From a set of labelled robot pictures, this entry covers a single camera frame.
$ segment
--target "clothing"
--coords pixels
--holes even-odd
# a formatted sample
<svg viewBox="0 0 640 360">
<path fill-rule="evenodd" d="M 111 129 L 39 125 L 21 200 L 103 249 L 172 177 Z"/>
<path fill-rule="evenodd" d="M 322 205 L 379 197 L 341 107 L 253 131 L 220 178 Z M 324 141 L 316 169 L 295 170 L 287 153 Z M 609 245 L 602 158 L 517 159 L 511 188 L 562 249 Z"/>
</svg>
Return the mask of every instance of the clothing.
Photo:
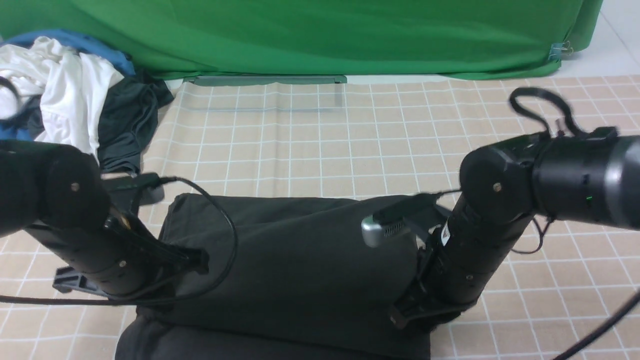
<svg viewBox="0 0 640 360">
<path fill-rule="evenodd" d="M 0 140 L 33 141 L 43 131 L 40 96 L 34 96 L 22 105 L 20 113 L 0 127 Z"/>
<path fill-rule="evenodd" d="M 415 237 L 372 249 L 360 228 L 406 197 L 215 198 L 238 231 L 230 273 L 166 311 L 139 307 L 116 360 L 429 359 L 429 332 L 400 331 L 388 315 L 416 275 Z M 209 273 L 181 277 L 177 294 L 214 282 L 233 249 L 224 218 L 196 194 L 175 199 L 159 241 L 209 253 Z"/>
<path fill-rule="evenodd" d="M 18 90 L 11 81 L 6 78 L 0 78 L 0 88 L 5 91 L 9 91 L 10 96 L 13 97 L 15 111 L 20 107 L 20 111 L 13 116 L 7 119 L 0 119 L 0 140 L 33 141 L 33 137 L 29 135 L 26 118 L 24 117 L 25 113 L 31 112 L 33 102 L 29 101 L 27 104 L 21 105 Z M 39 97 L 35 106 L 38 108 L 38 113 L 40 113 Z"/>
<path fill-rule="evenodd" d="M 31 47 L 38 37 L 56 39 L 60 44 L 73 47 L 82 53 L 100 56 L 110 62 L 113 67 L 123 75 L 133 76 L 136 74 L 133 63 L 129 61 L 129 55 L 108 47 L 100 40 L 71 30 L 48 29 L 32 31 L 30 33 L 12 37 L 3 43 L 0 43 L 0 46 L 11 44 L 22 47 Z"/>
<path fill-rule="evenodd" d="M 141 153 L 156 131 L 158 109 L 172 101 L 166 83 L 142 70 L 109 89 L 98 124 L 103 172 L 140 173 Z"/>
<path fill-rule="evenodd" d="M 41 95 L 45 131 L 34 140 L 73 145 L 97 158 L 98 121 L 107 91 L 124 77 L 107 60 L 77 52 L 55 39 L 38 37 L 30 49 L 0 47 L 0 76 L 17 88 L 22 101 Z M 0 92 L 0 111 L 15 99 Z M 1 113 L 0 119 L 15 114 Z"/>
</svg>

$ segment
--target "black fabric bag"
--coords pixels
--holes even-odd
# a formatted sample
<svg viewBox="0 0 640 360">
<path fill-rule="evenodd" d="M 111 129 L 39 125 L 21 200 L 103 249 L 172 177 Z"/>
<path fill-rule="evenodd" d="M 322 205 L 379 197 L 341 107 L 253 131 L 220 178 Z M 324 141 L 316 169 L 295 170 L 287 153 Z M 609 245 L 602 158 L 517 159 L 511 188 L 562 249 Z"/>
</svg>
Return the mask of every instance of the black fabric bag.
<svg viewBox="0 0 640 360">
<path fill-rule="evenodd" d="M 399 331 L 388 315 L 416 274 L 415 237 L 372 249 L 360 230 L 403 198 L 217 197 L 239 232 L 229 276 L 169 312 L 139 307 L 116 359 L 429 359 L 429 334 Z M 193 194 L 171 205 L 160 241 L 211 257 L 209 275 L 185 276 L 178 294 L 210 284 L 232 248 L 222 216 Z"/>
</svg>

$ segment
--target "black cable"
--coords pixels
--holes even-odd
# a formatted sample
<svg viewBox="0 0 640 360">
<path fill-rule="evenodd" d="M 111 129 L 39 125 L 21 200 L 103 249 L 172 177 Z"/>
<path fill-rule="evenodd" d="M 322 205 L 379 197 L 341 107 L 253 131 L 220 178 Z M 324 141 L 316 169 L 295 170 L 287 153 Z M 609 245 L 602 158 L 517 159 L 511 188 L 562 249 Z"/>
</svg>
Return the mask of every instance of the black cable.
<svg viewBox="0 0 640 360">
<path fill-rule="evenodd" d="M 533 224 L 536 226 L 536 230 L 538 230 L 538 236 L 540 237 L 538 242 L 538 247 L 536 248 L 536 250 L 533 250 L 533 251 L 521 251 L 516 249 L 511 249 L 511 251 L 521 255 L 532 255 L 540 251 L 545 241 L 545 235 L 547 234 L 547 231 L 549 230 L 549 227 L 551 226 L 551 224 L 553 224 L 553 222 L 554 222 L 554 219 L 552 218 L 547 219 L 547 224 L 545 225 L 545 228 L 542 229 L 540 227 L 540 223 L 538 222 L 538 219 L 533 218 Z"/>
<path fill-rule="evenodd" d="M 622 318 L 624 318 L 627 314 L 631 312 L 640 302 L 640 290 L 636 292 L 631 299 L 627 300 L 624 305 L 622 305 L 615 314 L 613 314 L 607 321 L 602 323 L 602 325 L 598 326 L 597 329 L 589 333 L 582 340 L 578 341 L 574 346 L 567 349 L 562 354 L 553 358 L 553 360 L 567 360 L 571 356 L 574 356 L 582 349 L 588 347 L 594 341 L 596 341 L 599 337 L 605 334 L 605 332 L 611 330 Z"/>
<path fill-rule="evenodd" d="M 446 190 L 446 191 L 443 191 L 443 192 L 437 192 L 437 193 L 435 193 L 435 195 L 443 196 L 443 195 L 447 195 L 447 194 L 450 194 L 450 193 L 459 193 L 461 191 L 462 191 L 462 189 Z"/>
<path fill-rule="evenodd" d="M 209 193 L 207 193 L 203 188 L 199 187 L 194 182 L 184 179 L 182 177 L 162 177 L 160 178 L 161 184 L 168 184 L 174 182 L 182 182 L 185 183 L 196 191 L 202 194 L 224 217 L 231 230 L 233 232 L 233 249 L 231 250 L 231 255 L 227 260 L 227 264 L 225 265 L 224 270 L 219 274 L 214 282 L 212 282 L 209 286 L 203 288 L 202 290 L 195 291 L 193 293 L 177 295 L 169 298 L 161 298 L 161 299 L 143 299 L 143 300 L 83 300 L 83 299 L 39 299 L 39 298 L 31 298 L 31 297 L 13 297 L 13 296 L 5 296 L 0 295 L 0 302 L 8 302 L 12 304 L 31 304 L 31 305 L 93 305 L 93 306 L 126 306 L 126 305 L 134 305 L 134 306 L 155 306 L 155 305 L 166 305 L 166 304 L 174 304 L 179 301 L 185 301 L 200 297 L 210 291 L 215 290 L 229 275 L 231 272 L 231 268 L 236 261 L 237 248 L 238 248 L 238 233 L 236 230 L 236 225 L 229 217 L 229 214 L 218 204 L 218 201 L 214 199 Z"/>
</svg>

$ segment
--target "beige grid mat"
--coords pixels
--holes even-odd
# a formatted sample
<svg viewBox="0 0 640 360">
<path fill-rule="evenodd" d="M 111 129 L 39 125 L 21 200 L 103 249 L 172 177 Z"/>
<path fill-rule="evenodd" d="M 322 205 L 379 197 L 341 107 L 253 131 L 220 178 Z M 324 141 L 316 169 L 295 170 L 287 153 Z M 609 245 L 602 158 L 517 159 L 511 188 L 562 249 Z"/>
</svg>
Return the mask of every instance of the beige grid mat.
<svg viewBox="0 0 640 360">
<path fill-rule="evenodd" d="M 538 130 L 506 104 L 517 86 L 556 90 L 586 129 L 640 131 L 640 77 L 443 81 L 397 85 L 183 85 L 145 155 L 144 170 L 195 181 L 212 194 L 364 199 L 455 188 L 471 149 Z M 527 103 L 549 120 L 557 111 Z M 158 233 L 172 184 L 141 211 Z M 452 206 L 454 198 L 444 200 Z M 543 250 L 512 254 L 482 301 L 433 334 L 435 359 L 550 359 L 602 322 L 640 283 L 638 235 L 556 223 Z M 535 248 L 532 230 L 517 244 Z M 63 263 L 24 233 L 0 240 L 0 292 L 62 297 Z M 84 298 L 82 294 L 71 297 Z M 0 359 L 111 359 L 133 308 L 0 304 Z M 640 359 L 640 311 L 583 359 Z"/>
</svg>

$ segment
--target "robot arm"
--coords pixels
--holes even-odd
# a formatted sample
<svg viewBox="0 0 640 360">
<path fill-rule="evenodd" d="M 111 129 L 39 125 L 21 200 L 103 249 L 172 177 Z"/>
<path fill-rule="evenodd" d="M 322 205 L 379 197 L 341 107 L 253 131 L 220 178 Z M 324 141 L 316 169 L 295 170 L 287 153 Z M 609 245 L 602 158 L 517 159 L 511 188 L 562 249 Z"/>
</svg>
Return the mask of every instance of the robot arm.
<svg viewBox="0 0 640 360">
<path fill-rule="evenodd" d="M 94 158 L 73 146 L 0 141 L 0 236 L 21 229 L 69 264 L 54 287 L 110 300 L 171 293 L 170 282 L 207 271 L 204 251 L 157 241 L 138 206 L 162 200 L 156 174 L 103 181 Z"/>
<path fill-rule="evenodd" d="M 548 124 L 518 104 L 523 95 L 552 101 L 573 136 L 552 138 Z M 535 215 L 640 229 L 640 137 L 619 136 L 614 127 L 586 133 L 569 106 L 546 90 L 519 88 L 510 101 L 545 131 L 470 152 L 450 213 L 435 205 L 441 194 L 420 194 L 362 223 L 370 246 L 407 232 L 426 244 L 413 284 L 391 309 L 398 328 L 418 320 L 433 329 L 474 306 Z"/>
</svg>

